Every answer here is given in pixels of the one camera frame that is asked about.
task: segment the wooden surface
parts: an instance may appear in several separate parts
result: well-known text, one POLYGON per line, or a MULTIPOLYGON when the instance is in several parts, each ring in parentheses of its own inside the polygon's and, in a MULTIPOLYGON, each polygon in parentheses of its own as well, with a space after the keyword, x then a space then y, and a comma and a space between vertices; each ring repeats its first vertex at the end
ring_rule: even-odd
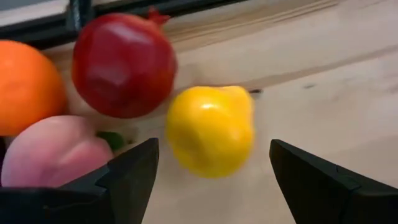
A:
POLYGON ((73 45, 46 51, 64 74, 73 113, 136 142, 160 139, 145 224, 294 223, 268 159, 274 138, 398 187, 398 1, 318 1, 283 13, 262 2, 179 17, 165 27, 180 64, 173 95, 193 85, 264 90, 256 96, 253 155, 225 179, 180 168, 164 139, 167 103, 135 120, 100 116, 69 81, 73 45))

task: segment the peach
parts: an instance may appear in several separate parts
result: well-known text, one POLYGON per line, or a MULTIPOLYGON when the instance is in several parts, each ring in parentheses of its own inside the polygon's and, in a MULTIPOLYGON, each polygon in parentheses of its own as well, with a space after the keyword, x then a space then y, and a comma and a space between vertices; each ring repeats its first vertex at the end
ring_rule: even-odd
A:
POLYGON ((107 142, 79 116, 53 116, 24 130, 2 165, 4 187, 59 187, 113 158, 107 142))

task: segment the red fruit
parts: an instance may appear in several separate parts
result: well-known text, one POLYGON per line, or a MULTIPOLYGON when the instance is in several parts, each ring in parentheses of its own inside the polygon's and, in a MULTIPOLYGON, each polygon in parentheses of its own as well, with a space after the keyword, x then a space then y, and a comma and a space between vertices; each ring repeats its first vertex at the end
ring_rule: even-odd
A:
POLYGON ((160 29, 168 19, 107 14, 83 28, 73 51, 72 78, 81 97, 102 114, 135 118, 170 94, 177 62, 160 29))

